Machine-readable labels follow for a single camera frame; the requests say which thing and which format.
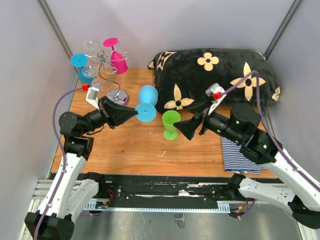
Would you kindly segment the green wine glass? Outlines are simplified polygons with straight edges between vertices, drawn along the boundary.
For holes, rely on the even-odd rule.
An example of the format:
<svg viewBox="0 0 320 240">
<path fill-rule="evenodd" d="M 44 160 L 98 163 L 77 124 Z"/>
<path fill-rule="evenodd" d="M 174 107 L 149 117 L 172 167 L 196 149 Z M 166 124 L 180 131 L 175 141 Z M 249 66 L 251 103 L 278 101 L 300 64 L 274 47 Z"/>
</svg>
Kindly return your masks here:
<svg viewBox="0 0 320 240">
<path fill-rule="evenodd" d="M 162 123 L 164 126 L 163 136 L 166 140 L 175 140 L 178 136 L 178 131 L 174 123 L 181 120 L 180 114 L 175 110 L 168 110 L 162 115 Z"/>
</svg>

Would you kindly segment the light blue wine glass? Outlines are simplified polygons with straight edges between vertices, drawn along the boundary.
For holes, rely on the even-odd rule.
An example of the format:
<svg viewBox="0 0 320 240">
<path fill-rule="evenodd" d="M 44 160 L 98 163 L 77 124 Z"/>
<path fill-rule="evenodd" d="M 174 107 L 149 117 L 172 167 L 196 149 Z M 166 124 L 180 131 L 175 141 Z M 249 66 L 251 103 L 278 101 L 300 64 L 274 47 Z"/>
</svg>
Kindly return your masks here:
<svg viewBox="0 0 320 240">
<path fill-rule="evenodd" d="M 136 118 L 144 123 L 151 122 L 157 115 L 155 105 L 158 101 L 158 91 L 152 85 L 144 85 L 140 88 L 138 94 L 138 105 Z"/>
</svg>

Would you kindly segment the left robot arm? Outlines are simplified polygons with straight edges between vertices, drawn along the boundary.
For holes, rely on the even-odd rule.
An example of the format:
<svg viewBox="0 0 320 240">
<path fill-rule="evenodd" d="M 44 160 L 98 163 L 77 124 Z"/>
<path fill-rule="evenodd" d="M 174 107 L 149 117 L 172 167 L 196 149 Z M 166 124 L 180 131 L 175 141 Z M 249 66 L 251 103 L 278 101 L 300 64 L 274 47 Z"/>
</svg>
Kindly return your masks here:
<svg viewBox="0 0 320 240">
<path fill-rule="evenodd" d="M 24 223 L 35 240 L 69 240 L 75 223 L 91 198 L 107 193 L 103 174 L 89 172 L 73 190 L 80 171 L 93 149 L 94 138 L 86 136 L 104 125 L 111 129 L 124 124 L 138 112 L 112 102 L 106 96 L 97 101 L 97 109 L 85 115 L 64 112 L 58 120 L 64 137 L 62 158 L 56 176 L 36 212 L 28 212 Z"/>
</svg>

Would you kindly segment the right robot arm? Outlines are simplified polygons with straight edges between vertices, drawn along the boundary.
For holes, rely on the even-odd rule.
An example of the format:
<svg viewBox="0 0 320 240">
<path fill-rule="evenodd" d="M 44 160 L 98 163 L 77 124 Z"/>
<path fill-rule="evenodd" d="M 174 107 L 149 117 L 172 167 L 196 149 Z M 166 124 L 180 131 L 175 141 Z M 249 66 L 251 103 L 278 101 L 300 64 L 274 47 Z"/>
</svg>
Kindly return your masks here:
<svg viewBox="0 0 320 240">
<path fill-rule="evenodd" d="M 210 130 L 240 147 L 240 153 L 251 162 L 275 174 L 288 188 L 277 188 L 255 181 L 242 174 L 234 174 L 225 194 L 232 200 L 255 199 L 282 208 L 300 224 L 320 227 L 320 183 L 298 165 L 286 149 L 271 134 L 258 128 L 262 117 L 248 104 L 237 104 L 225 117 L 216 111 L 192 111 L 189 120 L 175 122 L 188 140 L 198 126 L 200 135 Z"/>
</svg>

